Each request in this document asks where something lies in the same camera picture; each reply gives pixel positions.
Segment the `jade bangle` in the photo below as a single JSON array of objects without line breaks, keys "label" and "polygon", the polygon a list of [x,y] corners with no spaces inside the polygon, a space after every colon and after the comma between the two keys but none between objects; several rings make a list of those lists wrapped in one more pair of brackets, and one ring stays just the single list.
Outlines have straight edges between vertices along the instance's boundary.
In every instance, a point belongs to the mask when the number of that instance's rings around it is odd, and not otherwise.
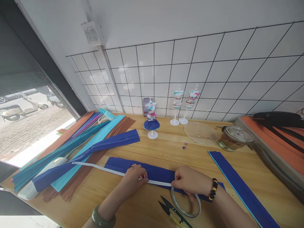
[{"label": "jade bangle", "polygon": [[97,227],[100,228],[113,228],[116,223],[115,215],[110,221],[104,220],[97,212],[99,205],[97,205],[92,212],[92,219]]}]

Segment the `electrical outlet box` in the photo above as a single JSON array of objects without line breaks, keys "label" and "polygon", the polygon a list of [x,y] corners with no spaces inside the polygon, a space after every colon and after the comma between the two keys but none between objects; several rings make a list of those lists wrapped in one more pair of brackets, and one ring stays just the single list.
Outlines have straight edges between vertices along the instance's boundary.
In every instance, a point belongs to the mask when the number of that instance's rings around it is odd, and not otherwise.
[{"label": "electrical outlet box", "polygon": [[92,46],[105,45],[104,35],[102,34],[101,26],[94,21],[83,23],[81,27],[85,31],[86,39]]}]

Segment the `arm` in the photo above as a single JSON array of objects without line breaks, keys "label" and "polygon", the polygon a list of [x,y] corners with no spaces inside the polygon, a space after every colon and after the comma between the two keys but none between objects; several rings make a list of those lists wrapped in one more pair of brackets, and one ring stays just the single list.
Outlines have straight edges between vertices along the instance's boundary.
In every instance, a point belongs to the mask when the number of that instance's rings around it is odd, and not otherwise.
[{"label": "arm", "polygon": [[[188,166],[180,166],[171,184],[173,187],[183,189],[193,202],[195,199],[193,194],[209,196],[212,183],[212,179],[205,174]],[[227,227],[259,227],[220,185],[212,202]]]},{"label": "arm", "polygon": [[[98,214],[105,221],[110,221],[115,215],[120,205],[131,198],[145,183],[149,181],[147,172],[141,165],[134,164],[128,169],[117,187],[107,196],[98,207]],[[92,217],[82,228],[99,228],[95,225]]]}]

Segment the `hand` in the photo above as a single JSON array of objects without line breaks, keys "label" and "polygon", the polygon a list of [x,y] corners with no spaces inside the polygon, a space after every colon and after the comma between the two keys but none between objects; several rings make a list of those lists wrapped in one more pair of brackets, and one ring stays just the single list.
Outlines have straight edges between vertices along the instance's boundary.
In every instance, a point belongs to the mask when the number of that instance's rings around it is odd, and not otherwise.
[{"label": "hand", "polygon": [[193,194],[210,194],[212,182],[213,180],[205,174],[188,166],[179,166],[175,172],[175,180],[171,184],[175,188],[183,189],[193,202]]},{"label": "hand", "polygon": [[131,198],[145,183],[149,181],[147,171],[141,165],[134,164],[126,172],[114,192],[122,201]]}]

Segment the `plastic lid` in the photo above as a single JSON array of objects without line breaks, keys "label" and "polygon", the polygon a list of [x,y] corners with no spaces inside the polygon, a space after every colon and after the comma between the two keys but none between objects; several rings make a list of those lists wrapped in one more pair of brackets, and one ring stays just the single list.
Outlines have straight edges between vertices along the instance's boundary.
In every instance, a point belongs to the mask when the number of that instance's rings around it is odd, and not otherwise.
[{"label": "plastic lid", "polygon": [[252,143],[254,138],[251,133],[237,126],[227,126],[225,131],[230,138],[242,143]]},{"label": "plastic lid", "polygon": [[184,132],[191,140],[202,145],[216,144],[218,140],[217,134],[211,127],[198,122],[184,125]]}]

